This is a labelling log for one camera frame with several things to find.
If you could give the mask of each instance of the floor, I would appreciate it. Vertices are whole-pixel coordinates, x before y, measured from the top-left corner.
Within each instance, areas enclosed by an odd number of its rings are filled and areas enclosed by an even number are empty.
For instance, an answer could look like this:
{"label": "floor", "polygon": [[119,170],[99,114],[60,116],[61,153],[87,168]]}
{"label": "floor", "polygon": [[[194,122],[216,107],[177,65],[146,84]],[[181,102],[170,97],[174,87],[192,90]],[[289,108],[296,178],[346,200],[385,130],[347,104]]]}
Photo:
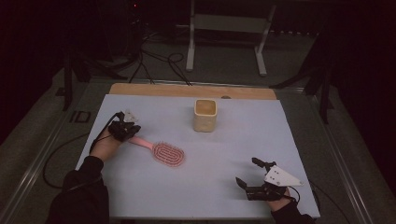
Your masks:
{"label": "floor", "polygon": [[[185,38],[163,40],[154,36],[143,49],[168,57],[172,53],[187,55]],[[264,48],[268,76],[260,77],[253,45],[246,41],[231,43],[224,39],[213,42],[197,40],[194,70],[184,72],[185,58],[177,63],[193,84],[242,85],[267,88],[295,75],[315,39],[300,35],[273,35]],[[147,67],[140,69],[136,82],[183,84],[168,63],[147,54]],[[131,77],[138,63],[119,71]],[[85,144],[86,133],[112,83],[120,82],[92,71],[90,83],[74,85],[74,101],[68,111],[62,111],[63,98],[55,96],[62,87],[63,71],[53,80],[52,87],[37,101],[29,114],[0,146],[0,215],[1,223],[43,223],[51,199],[59,192],[43,181],[42,166],[50,152],[60,150],[48,164],[46,177],[60,185],[64,174],[76,166]],[[318,117],[316,97],[305,96],[302,80],[276,91],[287,115],[290,128],[311,186],[318,195],[321,218],[317,223],[396,223],[396,202],[377,170],[353,121],[331,88],[329,124]],[[89,111],[86,123],[70,122],[73,111]],[[136,223],[273,223],[272,220],[137,220]]]}

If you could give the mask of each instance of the brush bristles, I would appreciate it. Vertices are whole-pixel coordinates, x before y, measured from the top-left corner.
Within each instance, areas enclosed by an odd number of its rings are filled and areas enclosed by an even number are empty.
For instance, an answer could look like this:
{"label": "brush bristles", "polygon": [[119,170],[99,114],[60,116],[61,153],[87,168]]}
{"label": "brush bristles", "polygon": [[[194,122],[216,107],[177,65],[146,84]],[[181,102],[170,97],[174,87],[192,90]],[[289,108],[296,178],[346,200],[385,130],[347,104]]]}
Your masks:
{"label": "brush bristles", "polygon": [[156,143],[152,149],[154,158],[165,165],[179,166],[184,160],[183,150],[168,143]]}

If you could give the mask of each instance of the white tabletop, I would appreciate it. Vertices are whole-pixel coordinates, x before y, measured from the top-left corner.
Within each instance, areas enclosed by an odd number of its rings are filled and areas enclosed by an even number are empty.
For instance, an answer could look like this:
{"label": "white tabletop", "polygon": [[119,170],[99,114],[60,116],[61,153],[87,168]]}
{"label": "white tabletop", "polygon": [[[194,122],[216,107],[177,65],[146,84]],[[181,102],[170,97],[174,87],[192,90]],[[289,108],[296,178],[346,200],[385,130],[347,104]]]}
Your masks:
{"label": "white tabletop", "polygon": [[[107,161],[103,179],[110,198],[110,216],[153,219],[268,218],[264,202],[248,201],[235,182],[260,186],[266,174],[251,162],[276,161],[277,166],[304,182],[296,187],[303,214],[319,217],[303,164],[282,105],[277,100],[216,99],[213,133],[192,128],[197,98],[107,95],[93,124],[78,167],[93,139],[115,113],[129,108],[142,127],[137,134],[151,142],[165,141],[184,150],[178,167],[155,161],[148,149],[123,143]],[[297,197],[293,190],[291,196]]]}

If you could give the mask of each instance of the square cup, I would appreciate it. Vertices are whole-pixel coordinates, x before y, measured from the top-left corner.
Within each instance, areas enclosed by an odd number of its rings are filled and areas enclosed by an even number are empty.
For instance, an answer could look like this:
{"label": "square cup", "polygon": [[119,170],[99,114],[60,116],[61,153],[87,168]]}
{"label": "square cup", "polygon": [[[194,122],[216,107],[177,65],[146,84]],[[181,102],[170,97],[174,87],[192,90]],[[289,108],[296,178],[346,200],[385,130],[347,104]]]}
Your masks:
{"label": "square cup", "polygon": [[193,128],[196,132],[210,133],[215,130],[218,107],[214,100],[196,100]]}

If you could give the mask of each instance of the pink hairbrush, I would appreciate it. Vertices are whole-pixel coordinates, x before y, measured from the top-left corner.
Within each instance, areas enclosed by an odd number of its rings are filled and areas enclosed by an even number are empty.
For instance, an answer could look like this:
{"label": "pink hairbrush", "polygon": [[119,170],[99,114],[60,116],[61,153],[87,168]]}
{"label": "pink hairbrush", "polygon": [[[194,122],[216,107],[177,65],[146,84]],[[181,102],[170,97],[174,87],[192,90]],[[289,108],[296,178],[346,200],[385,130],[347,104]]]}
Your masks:
{"label": "pink hairbrush", "polygon": [[128,142],[150,149],[155,160],[168,166],[179,166],[184,160],[182,149],[165,142],[152,144],[137,136],[130,138]]}

